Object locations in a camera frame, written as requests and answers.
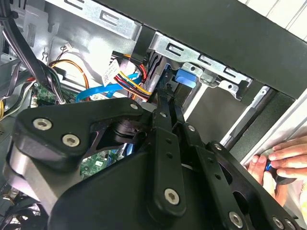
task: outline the red wire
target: red wire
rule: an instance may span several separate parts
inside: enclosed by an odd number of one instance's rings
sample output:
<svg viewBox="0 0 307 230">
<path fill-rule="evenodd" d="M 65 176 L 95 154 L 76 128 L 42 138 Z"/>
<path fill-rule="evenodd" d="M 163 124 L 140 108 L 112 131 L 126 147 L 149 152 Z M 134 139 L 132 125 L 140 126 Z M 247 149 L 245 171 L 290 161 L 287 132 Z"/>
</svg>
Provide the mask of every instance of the red wire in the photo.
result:
<svg viewBox="0 0 307 230">
<path fill-rule="evenodd" d="M 146 70 L 145 70 L 145 67 L 143 64 L 140 65 L 141 69 L 143 70 L 143 75 L 144 75 L 144 79 L 143 81 L 145 81 L 147 79 L 147 73 L 146 73 Z"/>
</svg>

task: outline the blue tab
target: blue tab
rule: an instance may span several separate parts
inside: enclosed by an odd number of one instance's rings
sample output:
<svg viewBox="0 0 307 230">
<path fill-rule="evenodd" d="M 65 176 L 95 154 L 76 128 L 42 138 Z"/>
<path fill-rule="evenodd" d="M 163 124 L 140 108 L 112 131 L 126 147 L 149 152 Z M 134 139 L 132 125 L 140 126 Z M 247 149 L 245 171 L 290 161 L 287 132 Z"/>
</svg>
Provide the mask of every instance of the blue tab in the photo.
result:
<svg viewBox="0 0 307 230">
<path fill-rule="evenodd" d="M 175 81 L 193 89 L 196 86 L 197 77 L 194 74 L 179 69 L 177 71 L 177 75 L 175 76 Z"/>
</svg>

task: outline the fingernail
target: fingernail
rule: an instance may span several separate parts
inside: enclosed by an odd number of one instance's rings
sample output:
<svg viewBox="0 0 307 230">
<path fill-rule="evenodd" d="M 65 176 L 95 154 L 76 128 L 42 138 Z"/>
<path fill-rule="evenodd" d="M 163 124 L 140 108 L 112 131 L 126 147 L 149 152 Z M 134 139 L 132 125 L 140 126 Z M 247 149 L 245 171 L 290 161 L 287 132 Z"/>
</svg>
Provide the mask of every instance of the fingernail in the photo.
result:
<svg viewBox="0 0 307 230">
<path fill-rule="evenodd" d="M 258 161 L 259 161 L 259 163 L 263 164 L 266 161 L 265 156 L 260 156 Z"/>
<path fill-rule="evenodd" d="M 274 154 L 269 155 L 269 159 L 271 161 L 275 160 L 276 159 L 276 155 L 274 155 Z"/>
<path fill-rule="evenodd" d="M 279 176 L 286 176 L 287 174 L 286 174 L 286 171 L 285 171 L 285 170 L 283 170 L 283 169 L 278 169 L 278 170 L 277 170 L 277 175 L 279 175 Z"/>
<path fill-rule="evenodd" d="M 271 161 L 271 166 L 272 166 L 273 168 L 277 168 L 277 167 L 279 166 L 279 164 L 278 164 L 278 162 L 276 162 L 276 161 Z"/>
<path fill-rule="evenodd" d="M 251 159 L 251 161 L 252 161 L 253 163 L 257 163 L 258 157 L 257 157 L 257 156 L 253 156 L 253 158 Z"/>
<path fill-rule="evenodd" d="M 278 150 L 281 150 L 282 147 L 280 145 L 276 145 L 272 148 L 274 151 L 278 151 Z"/>
</svg>

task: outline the human hand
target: human hand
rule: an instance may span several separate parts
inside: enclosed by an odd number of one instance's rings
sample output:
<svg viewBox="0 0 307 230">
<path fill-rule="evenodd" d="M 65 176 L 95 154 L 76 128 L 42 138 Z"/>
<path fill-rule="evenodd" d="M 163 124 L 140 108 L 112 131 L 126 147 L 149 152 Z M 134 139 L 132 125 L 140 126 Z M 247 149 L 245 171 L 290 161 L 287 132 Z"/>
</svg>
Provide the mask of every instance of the human hand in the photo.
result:
<svg viewBox="0 0 307 230">
<path fill-rule="evenodd" d="M 279 176 L 307 179 L 307 136 L 281 143 L 273 150 L 269 159 Z"/>
<path fill-rule="evenodd" d="M 269 172 L 265 172 L 267 159 L 265 156 L 254 156 L 249 163 L 248 172 L 263 186 L 263 188 L 281 205 L 284 206 L 287 199 L 287 186 L 276 185 Z"/>
</svg>

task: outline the blue wire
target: blue wire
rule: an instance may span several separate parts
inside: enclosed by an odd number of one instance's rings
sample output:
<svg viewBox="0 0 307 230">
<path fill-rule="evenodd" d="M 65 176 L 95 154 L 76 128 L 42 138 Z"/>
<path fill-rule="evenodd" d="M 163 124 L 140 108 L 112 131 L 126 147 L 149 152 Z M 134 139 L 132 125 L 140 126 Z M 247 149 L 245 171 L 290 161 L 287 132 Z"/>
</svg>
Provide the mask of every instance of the blue wire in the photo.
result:
<svg viewBox="0 0 307 230">
<path fill-rule="evenodd" d="M 138 73 L 134 73 L 128 76 L 128 78 L 132 79 L 132 78 L 136 78 L 138 76 Z M 134 83 L 136 84 L 140 84 L 141 82 L 141 78 L 138 77 L 137 79 L 134 80 Z M 122 87 L 118 84 L 108 84 L 106 87 L 101 85 L 98 87 L 94 87 L 94 88 L 90 88 L 87 90 L 84 90 L 82 92 L 80 92 L 77 97 L 76 97 L 76 102 L 80 102 L 80 100 L 87 98 L 89 96 L 92 96 L 96 93 L 102 93 L 102 92 L 108 92 L 108 91 L 117 91 L 117 90 L 121 90 Z"/>
</svg>

